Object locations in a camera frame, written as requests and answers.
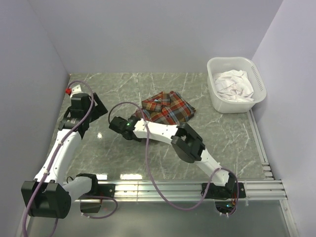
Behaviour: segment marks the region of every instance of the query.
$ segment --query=crumpled white fabric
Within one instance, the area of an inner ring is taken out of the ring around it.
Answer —
[[[247,72],[231,70],[217,73],[213,76],[215,89],[218,94],[228,100],[236,102],[253,101],[253,88],[248,80]]]

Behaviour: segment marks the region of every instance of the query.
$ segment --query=plaid fabric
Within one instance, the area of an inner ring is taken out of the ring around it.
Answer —
[[[142,110],[146,120],[162,124],[179,124],[187,122],[194,116],[195,108],[189,105],[178,92],[160,92],[153,97],[142,101]],[[142,118],[139,110],[133,114]]]

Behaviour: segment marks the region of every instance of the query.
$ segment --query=gray wall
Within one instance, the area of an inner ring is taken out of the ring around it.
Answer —
[[[27,0],[0,1],[0,235],[14,236],[21,186],[46,159],[68,74]]]
[[[282,0],[29,0],[66,69],[206,72],[252,58]]]
[[[253,57],[268,92],[256,120],[302,237],[316,236],[315,9],[285,0]]]

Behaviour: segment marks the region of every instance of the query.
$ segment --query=white wall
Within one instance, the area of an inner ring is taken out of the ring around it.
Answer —
[[[66,69],[206,72],[252,58],[282,0],[29,0]]]
[[[316,1],[284,0],[253,61],[268,96],[254,113],[299,232],[316,236]]]
[[[27,0],[0,1],[0,235],[12,237],[21,186],[46,159],[68,74]]]

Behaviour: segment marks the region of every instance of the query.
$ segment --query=clothing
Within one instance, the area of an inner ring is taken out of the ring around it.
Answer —
[[[228,101],[249,102],[254,91],[245,71],[231,70],[213,77],[219,96]]]
[[[194,116],[195,108],[189,105],[178,92],[160,92],[142,101],[142,110],[146,120],[162,124],[180,124],[187,122]],[[139,110],[133,114],[142,118]]]

